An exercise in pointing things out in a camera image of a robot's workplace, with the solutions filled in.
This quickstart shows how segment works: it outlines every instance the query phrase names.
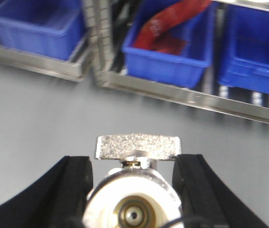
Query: stainless steel shelf rail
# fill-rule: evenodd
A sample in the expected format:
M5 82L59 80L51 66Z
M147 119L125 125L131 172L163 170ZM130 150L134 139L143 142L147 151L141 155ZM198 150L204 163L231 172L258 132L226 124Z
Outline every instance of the stainless steel shelf rail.
M83 11L88 26L95 26L95 19L91 17L89 1L83 1ZM62 78L74 82L83 80L92 66L93 50L90 43L92 30L82 38L67 61L36 55L28 52L17 51L0 45L0 63L21 68L49 76Z
M235 4L259 10L269 11L269 0L216 0L222 3ZM108 0L93 1L95 13L102 20L111 19L111 5ZM203 79L194 89L181 88L158 82L139 79L127 75L123 57L113 45L112 31L114 24L106 24L106 32L97 20L97 49L99 61L95 62L95 77L104 88L128 91L181 105L233 115L269 124L269 95L254 91L228 88L216 83L213 67L206 70Z

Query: silver lever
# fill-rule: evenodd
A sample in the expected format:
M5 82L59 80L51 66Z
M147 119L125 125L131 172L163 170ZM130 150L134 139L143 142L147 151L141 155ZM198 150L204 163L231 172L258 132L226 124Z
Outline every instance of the silver lever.
M150 160L173 160L181 154L181 140L175 136L142 133L99 136L96 143L96 159L127 160L127 154L146 152Z

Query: red fabric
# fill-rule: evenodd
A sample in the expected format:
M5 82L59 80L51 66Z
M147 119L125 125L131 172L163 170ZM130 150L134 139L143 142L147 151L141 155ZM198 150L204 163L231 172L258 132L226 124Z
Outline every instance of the red fabric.
M147 50L162 50L161 52L164 53L176 52L176 50L169 49L169 44L167 45L168 47L163 47L163 38L160 38L161 35L172 27L201 13L210 5L210 3L211 0L181 0L180 2L165 8L143 25L134 42L134 47ZM168 38L167 35L164 36L164 40L170 41L173 39L175 39L175 42L181 43L180 41L177 41L178 39L176 38ZM158 48L154 43L160 43L162 48Z
M153 42L150 50L179 55L186 43L184 40L172 37L169 32L165 32Z

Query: gray floor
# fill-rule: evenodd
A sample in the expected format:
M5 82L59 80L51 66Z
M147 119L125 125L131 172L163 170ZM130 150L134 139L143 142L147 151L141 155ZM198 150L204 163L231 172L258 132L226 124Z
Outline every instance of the gray floor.
M202 153L223 181L269 225L269 125L100 90L0 65L0 204L64 155L93 158L96 137L178 135L183 153ZM116 161L93 161L95 183ZM171 179L172 162L159 171Z

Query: black cable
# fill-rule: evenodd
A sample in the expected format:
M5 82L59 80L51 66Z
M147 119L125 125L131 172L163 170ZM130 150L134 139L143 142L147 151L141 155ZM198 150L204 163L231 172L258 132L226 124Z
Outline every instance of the black cable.
M173 221L166 223L164 226L161 226L160 228L169 228L169 227L172 227L173 225L176 225L179 222L183 222L184 225L197 222L200 224L207 225L209 228L214 228L214 225L210 221L208 221L207 219L201 216L196 216L196 215L177 218Z

